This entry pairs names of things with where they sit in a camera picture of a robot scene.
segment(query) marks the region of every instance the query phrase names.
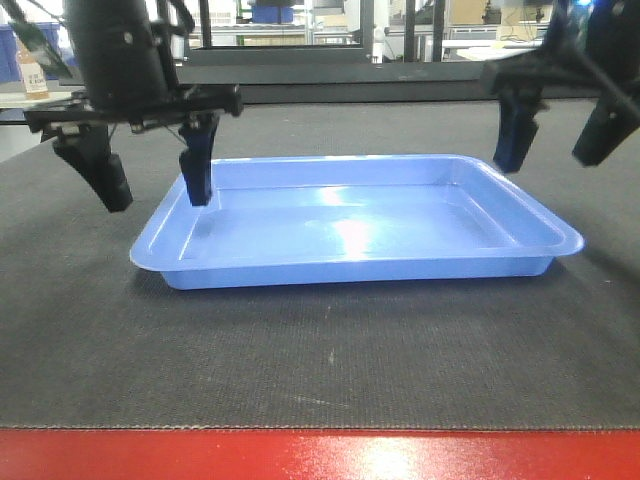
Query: black cylindrical motor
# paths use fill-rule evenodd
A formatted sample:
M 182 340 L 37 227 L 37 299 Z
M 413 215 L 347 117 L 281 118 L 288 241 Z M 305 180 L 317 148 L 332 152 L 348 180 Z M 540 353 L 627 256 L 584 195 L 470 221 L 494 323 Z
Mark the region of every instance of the black cylindrical motor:
M 168 97 L 144 0 L 64 0 L 64 16 L 94 108 L 126 112 Z

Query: blue plastic tray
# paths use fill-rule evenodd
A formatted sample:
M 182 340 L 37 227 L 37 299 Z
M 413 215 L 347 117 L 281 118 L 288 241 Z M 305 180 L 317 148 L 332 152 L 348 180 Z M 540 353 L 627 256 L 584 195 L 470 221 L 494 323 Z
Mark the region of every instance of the blue plastic tray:
M 212 161 L 214 196 L 174 183 L 131 249 L 179 289 L 539 275 L 578 232 L 456 155 Z

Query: blue bin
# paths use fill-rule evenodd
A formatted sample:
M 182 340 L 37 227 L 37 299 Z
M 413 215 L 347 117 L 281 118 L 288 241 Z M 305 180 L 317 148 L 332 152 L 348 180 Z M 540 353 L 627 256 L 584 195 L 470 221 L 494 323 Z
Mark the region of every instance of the blue bin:
M 293 22 L 293 8 L 291 7 L 251 7 L 253 23 L 291 23 Z
M 55 22 L 37 23 L 38 28 L 44 33 L 46 39 L 55 49 L 58 47 L 58 30 L 60 24 Z M 13 29 L 9 25 L 0 25 L 0 82 L 20 81 L 20 70 L 16 63 L 16 40 Z M 47 75 L 47 80 L 54 80 L 58 77 Z
M 20 80 L 16 65 L 16 40 L 9 25 L 0 25 L 0 82 Z
M 60 24 L 56 22 L 42 22 L 37 25 L 53 48 L 60 53 L 60 46 L 58 45 L 58 30 L 60 30 Z M 47 80 L 56 80 L 57 78 L 55 75 L 47 75 Z

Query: black bar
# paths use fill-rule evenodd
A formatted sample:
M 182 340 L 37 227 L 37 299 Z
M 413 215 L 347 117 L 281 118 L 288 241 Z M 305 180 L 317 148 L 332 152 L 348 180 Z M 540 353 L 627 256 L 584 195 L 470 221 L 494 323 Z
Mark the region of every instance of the black bar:
M 404 21 L 404 61 L 416 61 L 416 0 L 407 0 Z
M 202 31 L 202 46 L 211 48 L 211 17 L 209 16 L 209 0 L 200 1 L 200 30 Z
M 442 38 L 444 37 L 445 0 L 434 0 L 433 5 L 433 53 L 431 61 L 442 61 Z
M 158 18 L 163 20 L 166 23 L 171 23 L 171 19 L 169 17 L 169 4 L 167 0 L 156 0 Z

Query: metal frame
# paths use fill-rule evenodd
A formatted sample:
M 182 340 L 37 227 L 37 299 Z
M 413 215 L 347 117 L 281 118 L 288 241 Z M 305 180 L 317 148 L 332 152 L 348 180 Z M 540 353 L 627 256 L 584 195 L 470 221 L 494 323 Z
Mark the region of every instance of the metal frame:
M 191 49 L 185 41 L 185 63 L 188 65 L 254 65 L 257 68 L 262 65 L 368 63 L 373 49 L 370 35 L 362 35 L 362 43 L 357 46 L 213 47 L 207 0 L 200 0 L 200 25 L 204 48 Z M 369 0 L 361 0 L 360 29 L 373 31 L 373 3 Z

